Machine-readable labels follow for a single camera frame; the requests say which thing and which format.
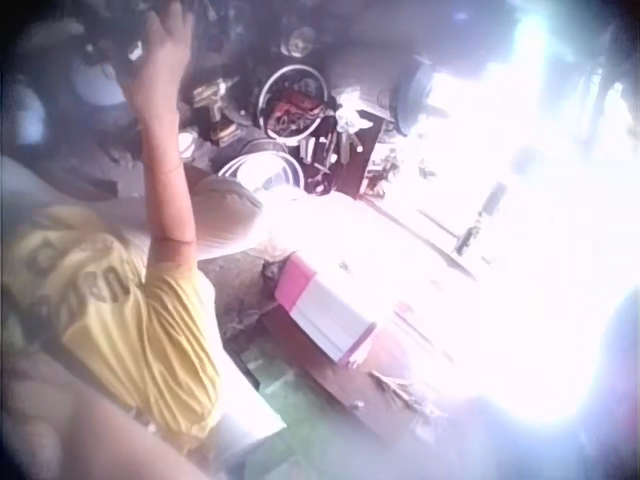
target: skin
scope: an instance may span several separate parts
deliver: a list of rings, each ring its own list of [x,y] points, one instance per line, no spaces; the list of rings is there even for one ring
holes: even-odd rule
[[[166,15],[148,18],[146,52],[134,75],[121,80],[142,132],[149,266],[196,264],[196,227],[178,151],[178,90],[191,56],[193,16],[172,1]]]
[[[207,477],[45,354],[4,365],[2,433],[33,479]]]

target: man's right hand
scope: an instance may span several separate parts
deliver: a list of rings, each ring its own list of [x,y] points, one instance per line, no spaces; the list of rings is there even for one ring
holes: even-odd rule
[[[178,90],[191,57],[192,32],[193,15],[177,0],[171,1],[162,19],[149,13],[140,65],[131,78],[120,79],[143,128],[176,118]]]

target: yellow t-shirt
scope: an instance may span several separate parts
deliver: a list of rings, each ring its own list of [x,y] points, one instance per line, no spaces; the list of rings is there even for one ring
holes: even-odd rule
[[[217,421],[218,372],[206,344],[196,267],[145,272],[93,212],[37,213],[3,255],[3,282],[31,322],[57,335],[120,402],[181,451]]]

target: pink and white box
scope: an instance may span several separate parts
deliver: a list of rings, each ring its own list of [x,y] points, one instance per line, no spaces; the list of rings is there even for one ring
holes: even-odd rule
[[[344,261],[294,253],[276,287],[276,299],[302,330],[338,365],[366,358],[391,304],[351,272]]]

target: cluttered workshop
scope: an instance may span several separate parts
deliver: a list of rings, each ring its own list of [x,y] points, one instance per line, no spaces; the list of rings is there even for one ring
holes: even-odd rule
[[[163,2],[60,3],[6,56],[3,155],[82,202],[142,197],[116,70]],[[603,442],[576,413],[640,265],[631,3],[184,3],[187,178],[264,210],[255,241],[198,263],[234,399],[210,478],[582,479],[633,458],[617,406],[594,407],[622,418]]]

